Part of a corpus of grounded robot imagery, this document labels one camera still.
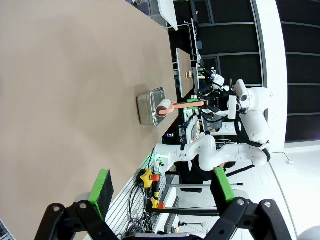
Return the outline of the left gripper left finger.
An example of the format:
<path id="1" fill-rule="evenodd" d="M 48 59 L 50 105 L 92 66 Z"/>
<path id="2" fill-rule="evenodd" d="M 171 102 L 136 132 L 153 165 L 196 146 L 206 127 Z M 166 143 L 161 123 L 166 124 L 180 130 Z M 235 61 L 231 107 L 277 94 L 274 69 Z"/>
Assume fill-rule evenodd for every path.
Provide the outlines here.
<path id="1" fill-rule="evenodd" d="M 73 240 L 85 232 L 93 240 L 116 240 L 118 237 L 105 222 L 114 194 L 111 171 L 101 169 L 87 199 L 69 207 L 50 204 L 35 235 L 36 240 Z"/>

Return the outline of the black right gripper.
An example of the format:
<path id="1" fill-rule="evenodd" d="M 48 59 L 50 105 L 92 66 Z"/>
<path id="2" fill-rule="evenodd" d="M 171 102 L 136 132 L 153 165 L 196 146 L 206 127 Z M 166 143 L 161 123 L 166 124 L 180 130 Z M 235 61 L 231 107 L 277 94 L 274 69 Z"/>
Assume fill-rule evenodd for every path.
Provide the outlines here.
<path id="1" fill-rule="evenodd" d="M 205 108 L 211 110 L 212 112 L 219 112 L 220 109 L 220 95 L 209 96 L 213 92 L 212 86 L 207 86 L 198 89 L 196 95 L 188 99 L 188 103 L 204 101 Z M 215 115 L 212 112 L 207 112 L 206 109 L 200 109 L 199 115 L 208 123 L 213 123 L 215 121 Z"/>

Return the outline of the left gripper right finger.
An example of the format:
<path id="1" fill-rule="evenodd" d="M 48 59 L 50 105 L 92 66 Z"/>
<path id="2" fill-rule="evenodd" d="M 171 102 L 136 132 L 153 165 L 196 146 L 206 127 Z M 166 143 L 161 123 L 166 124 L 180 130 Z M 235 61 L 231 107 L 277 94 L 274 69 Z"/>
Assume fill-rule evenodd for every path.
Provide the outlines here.
<path id="1" fill-rule="evenodd" d="M 230 240 L 238 229 L 246 229 L 254 240 L 290 240 L 291 234 L 278 207 L 272 199 L 253 203 L 236 196 L 221 167 L 214 169 L 210 190 L 219 220 L 206 240 Z"/>

